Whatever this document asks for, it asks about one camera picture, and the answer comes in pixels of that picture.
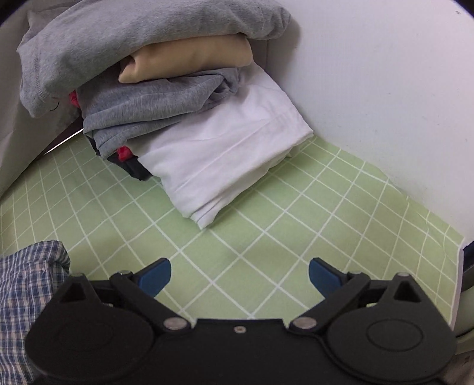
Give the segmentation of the blue plaid shirt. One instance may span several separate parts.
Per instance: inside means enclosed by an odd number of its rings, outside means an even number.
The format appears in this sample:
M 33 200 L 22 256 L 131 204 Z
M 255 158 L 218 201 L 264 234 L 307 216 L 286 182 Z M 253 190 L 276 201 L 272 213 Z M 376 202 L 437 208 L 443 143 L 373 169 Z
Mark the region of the blue plaid shirt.
M 45 240 L 1 258 L 1 383 L 30 384 L 24 342 L 31 325 L 69 275 L 63 243 Z

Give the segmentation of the red black knit garment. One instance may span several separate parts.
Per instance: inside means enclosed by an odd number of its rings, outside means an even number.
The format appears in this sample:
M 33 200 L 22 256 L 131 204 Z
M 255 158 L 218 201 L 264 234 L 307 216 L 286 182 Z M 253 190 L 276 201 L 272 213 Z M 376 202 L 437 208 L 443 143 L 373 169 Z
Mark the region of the red black knit garment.
M 69 100 L 73 106 L 80 110 L 76 91 L 69 94 Z M 96 147 L 94 139 L 88 136 L 86 136 L 86 138 L 91 144 L 93 151 L 100 157 L 100 152 Z M 130 177 L 134 179 L 143 181 L 152 177 L 152 174 L 138 161 L 138 157 L 126 146 L 119 147 L 112 155 L 106 158 L 106 160 L 127 172 Z

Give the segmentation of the white folded garment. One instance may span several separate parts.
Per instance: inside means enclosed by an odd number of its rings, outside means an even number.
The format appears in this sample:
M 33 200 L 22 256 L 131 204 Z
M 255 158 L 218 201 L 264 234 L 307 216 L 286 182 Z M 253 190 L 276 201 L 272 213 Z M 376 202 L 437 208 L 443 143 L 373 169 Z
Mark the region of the white folded garment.
M 287 94 L 253 63 L 217 107 L 127 145 L 179 213 L 204 229 L 312 136 Z

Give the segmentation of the dark grey folded garment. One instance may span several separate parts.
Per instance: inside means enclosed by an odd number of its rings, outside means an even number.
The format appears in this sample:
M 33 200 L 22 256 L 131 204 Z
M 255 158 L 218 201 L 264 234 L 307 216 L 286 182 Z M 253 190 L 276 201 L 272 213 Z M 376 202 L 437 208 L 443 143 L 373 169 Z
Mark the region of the dark grey folded garment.
M 238 91 L 239 73 L 238 68 L 227 67 L 121 84 L 119 67 L 110 67 L 76 90 L 84 134 L 107 158 L 129 139 L 216 107 Z

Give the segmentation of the grey carrot print storage bag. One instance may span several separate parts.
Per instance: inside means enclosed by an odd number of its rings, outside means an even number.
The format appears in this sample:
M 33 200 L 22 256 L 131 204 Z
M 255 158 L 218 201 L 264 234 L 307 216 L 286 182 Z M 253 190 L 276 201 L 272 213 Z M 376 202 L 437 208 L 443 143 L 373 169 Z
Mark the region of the grey carrot print storage bag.
M 79 111 L 68 98 L 60 100 L 58 107 L 43 117 L 31 118 L 19 99 L 22 70 L 16 52 L 29 30 L 30 12 L 73 4 L 73 1 L 26 1 L 1 24 L 1 193 L 79 118 Z

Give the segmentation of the beige folded garment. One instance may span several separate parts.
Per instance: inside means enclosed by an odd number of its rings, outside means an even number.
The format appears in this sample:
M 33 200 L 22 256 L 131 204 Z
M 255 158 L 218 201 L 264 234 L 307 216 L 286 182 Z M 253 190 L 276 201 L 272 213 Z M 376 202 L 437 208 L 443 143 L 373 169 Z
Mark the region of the beige folded garment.
M 122 61 L 118 81 L 135 84 L 203 70 L 246 67 L 252 61 L 252 47 L 242 34 L 185 38 L 150 44 L 133 52 Z

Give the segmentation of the light grey folded garment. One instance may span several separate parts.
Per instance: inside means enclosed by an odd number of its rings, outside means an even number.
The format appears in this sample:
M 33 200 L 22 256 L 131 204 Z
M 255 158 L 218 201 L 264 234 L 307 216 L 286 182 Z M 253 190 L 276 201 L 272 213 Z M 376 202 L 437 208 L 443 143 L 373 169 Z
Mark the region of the light grey folded garment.
M 277 39 L 290 19 L 277 1 L 73 1 L 31 10 L 17 49 L 19 97 L 38 118 L 146 45 L 224 34 Z

